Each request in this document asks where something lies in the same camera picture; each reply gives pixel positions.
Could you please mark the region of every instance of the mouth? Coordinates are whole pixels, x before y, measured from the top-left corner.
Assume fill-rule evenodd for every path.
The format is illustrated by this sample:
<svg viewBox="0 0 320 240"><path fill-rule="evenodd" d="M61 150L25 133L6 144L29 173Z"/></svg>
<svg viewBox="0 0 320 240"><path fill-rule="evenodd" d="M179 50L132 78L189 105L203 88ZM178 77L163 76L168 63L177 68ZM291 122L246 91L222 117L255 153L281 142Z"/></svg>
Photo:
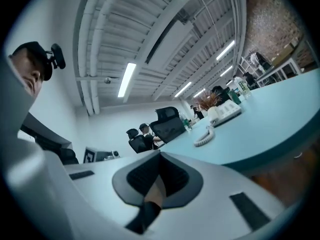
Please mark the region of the mouth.
<svg viewBox="0 0 320 240"><path fill-rule="evenodd" d="M34 95L35 88L34 88L34 84L32 83L32 81L26 77L24 77L23 79L24 79L24 82L26 83L26 85L29 87L31 94Z"/></svg>

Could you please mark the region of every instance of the light blue table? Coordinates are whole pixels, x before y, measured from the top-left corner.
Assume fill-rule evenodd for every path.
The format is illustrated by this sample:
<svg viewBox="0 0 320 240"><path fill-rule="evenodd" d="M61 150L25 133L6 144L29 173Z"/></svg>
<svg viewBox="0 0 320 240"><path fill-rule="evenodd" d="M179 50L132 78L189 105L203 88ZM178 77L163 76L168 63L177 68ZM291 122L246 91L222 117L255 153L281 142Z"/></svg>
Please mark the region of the light blue table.
<svg viewBox="0 0 320 240"><path fill-rule="evenodd" d="M209 143L194 146L205 117L161 151L250 172L301 152L320 134L320 69L251 92L242 114L215 128Z"/></svg>

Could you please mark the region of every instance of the dried flower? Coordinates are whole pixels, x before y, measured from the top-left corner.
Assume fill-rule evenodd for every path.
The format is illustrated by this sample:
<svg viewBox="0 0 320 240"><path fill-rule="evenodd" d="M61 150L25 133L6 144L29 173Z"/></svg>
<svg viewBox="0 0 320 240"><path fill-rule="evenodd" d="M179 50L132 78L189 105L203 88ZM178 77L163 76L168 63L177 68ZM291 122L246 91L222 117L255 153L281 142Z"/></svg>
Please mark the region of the dried flower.
<svg viewBox="0 0 320 240"><path fill-rule="evenodd" d="M194 103L205 111L214 107L219 101L221 101L220 92L216 91L205 90L198 97L194 98Z"/></svg>

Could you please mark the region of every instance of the brick wall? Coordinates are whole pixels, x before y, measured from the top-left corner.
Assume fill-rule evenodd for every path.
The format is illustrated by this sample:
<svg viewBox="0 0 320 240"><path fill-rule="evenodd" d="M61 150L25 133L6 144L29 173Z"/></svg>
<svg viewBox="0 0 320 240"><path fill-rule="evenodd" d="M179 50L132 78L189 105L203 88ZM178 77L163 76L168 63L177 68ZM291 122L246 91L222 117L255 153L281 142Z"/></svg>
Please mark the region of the brick wall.
<svg viewBox="0 0 320 240"><path fill-rule="evenodd" d="M247 0L247 23L242 56L260 52L271 61L294 37L300 38L303 27L299 16L283 0ZM304 67L314 61L307 46L297 55Z"/></svg>

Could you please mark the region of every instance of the green bottle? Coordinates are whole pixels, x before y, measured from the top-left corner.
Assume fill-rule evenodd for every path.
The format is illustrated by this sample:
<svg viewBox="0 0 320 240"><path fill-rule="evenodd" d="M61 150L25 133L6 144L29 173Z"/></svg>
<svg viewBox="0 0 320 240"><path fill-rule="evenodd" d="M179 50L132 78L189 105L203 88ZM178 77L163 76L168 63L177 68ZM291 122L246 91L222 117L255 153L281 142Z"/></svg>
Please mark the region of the green bottle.
<svg viewBox="0 0 320 240"><path fill-rule="evenodd" d="M235 93L235 91L233 89L231 89L228 94L229 94L231 100L235 104L239 105L241 103L241 100L239 99L238 95Z"/></svg>

